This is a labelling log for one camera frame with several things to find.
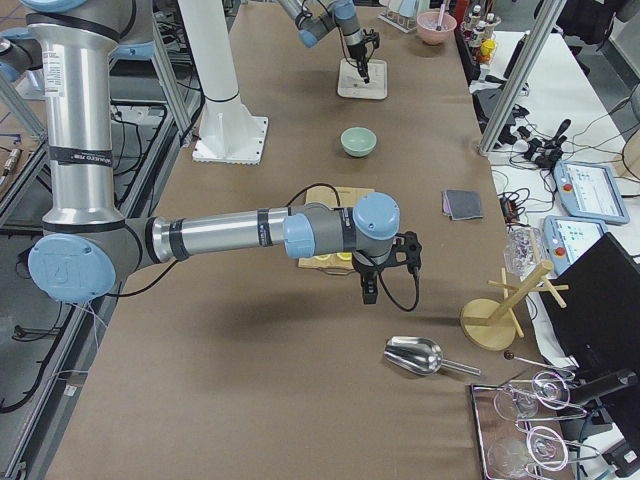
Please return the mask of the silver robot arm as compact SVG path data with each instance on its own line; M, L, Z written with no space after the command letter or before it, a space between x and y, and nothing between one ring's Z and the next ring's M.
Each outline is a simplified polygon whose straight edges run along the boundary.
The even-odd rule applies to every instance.
M154 49L152 1L20 1L27 29L41 47L52 208L44 237L32 247L34 283L61 302L85 303L149 265L207 252L284 244L291 258L351 252L363 301L377 299L377 279L399 266L400 211L374 192L354 207L312 203L196 219L126 219L115 206L109 60L123 47ZM334 28L369 82L368 44L353 1L328 1L314 17L304 1L277 1L305 45ZM268 129L242 103L221 1L179 1L204 97L194 160L258 164Z
M329 1L327 4L319 1L322 12L317 16L305 1L281 0L278 4L294 21L301 41L308 48L337 28L358 74L365 84L370 83L368 62L380 46L380 37L374 29L367 31L361 27L353 1Z

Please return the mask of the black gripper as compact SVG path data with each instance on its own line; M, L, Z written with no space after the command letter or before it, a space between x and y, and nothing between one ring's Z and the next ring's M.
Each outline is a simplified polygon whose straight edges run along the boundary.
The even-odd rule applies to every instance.
M363 303L375 304L378 299L378 281L376 278L384 271L384 265L377 264L362 252L353 252L352 266L360 275Z
M368 72L368 63L366 61L367 49L365 44L363 42L358 42L353 45L348 44L347 49L350 58L356 62L358 74L365 83L369 83L370 76Z

